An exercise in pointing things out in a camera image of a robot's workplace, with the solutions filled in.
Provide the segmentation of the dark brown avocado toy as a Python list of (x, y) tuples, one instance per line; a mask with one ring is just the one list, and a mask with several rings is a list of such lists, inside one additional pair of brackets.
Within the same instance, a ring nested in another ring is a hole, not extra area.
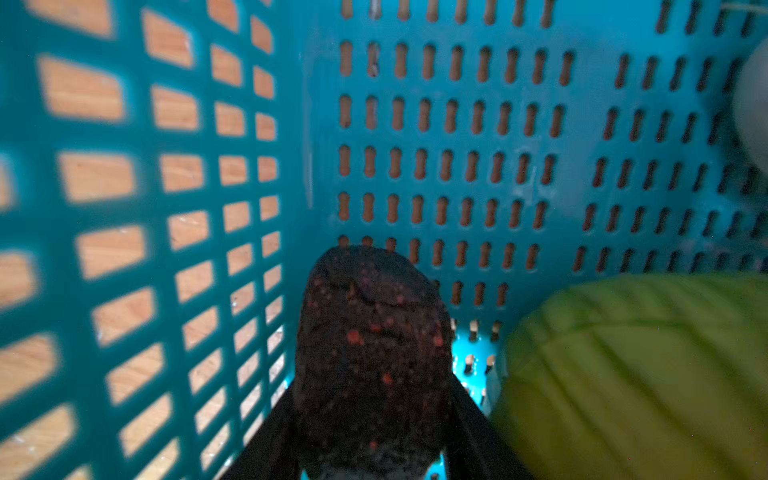
[(445, 446), (452, 330), (435, 284), (402, 255), (337, 246), (303, 294), (291, 385), (311, 479), (421, 479)]

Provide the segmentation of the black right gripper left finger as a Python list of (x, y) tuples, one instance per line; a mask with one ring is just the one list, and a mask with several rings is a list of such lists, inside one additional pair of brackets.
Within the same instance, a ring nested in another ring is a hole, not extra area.
[(297, 440), (290, 385), (221, 479), (299, 479)]

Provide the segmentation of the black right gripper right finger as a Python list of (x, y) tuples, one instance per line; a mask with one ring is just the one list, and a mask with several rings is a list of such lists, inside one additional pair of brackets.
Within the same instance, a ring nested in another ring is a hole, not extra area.
[(455, 374), (444, 454), (448, 479), (533, 479), (493, 428)]

